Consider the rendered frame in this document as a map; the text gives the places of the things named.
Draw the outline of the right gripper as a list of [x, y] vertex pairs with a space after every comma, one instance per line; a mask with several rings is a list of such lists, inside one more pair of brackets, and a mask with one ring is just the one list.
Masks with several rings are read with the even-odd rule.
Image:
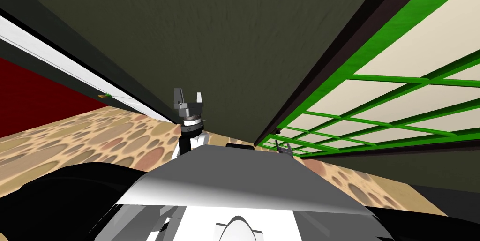
[[291, 146], [289, 145], [289, 143], [286, 143], [286, 148], [280, 146], [278, 143], [278, 140], [275, 140], [275, 143], [276, 143], [276, 149], [279, 153], [283, 153], [288, 156], [293, 156], [293, 150], [291, 149]]

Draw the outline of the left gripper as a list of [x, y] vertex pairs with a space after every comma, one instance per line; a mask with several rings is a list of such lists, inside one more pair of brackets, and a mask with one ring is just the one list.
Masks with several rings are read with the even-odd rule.
[[201, 92], [196, 93], [195, 103], [184, 103], [182, 88], [174, 88], [174, 108], [183, 120], [199, 119], [203, 112], [203, 101]]

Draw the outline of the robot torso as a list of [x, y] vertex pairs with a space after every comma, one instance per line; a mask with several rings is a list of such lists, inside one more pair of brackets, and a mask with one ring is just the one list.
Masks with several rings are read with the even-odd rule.
[[394, 241], [365, 206], [283, 153], [202, 145], [118, 200], [94, 241]]

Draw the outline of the green door with cream panels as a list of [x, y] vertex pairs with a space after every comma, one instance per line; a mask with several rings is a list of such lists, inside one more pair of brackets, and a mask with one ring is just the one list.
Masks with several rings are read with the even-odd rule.
[[480, 140], [480, 0], [411, 0], [260, 141], [314, 156]]

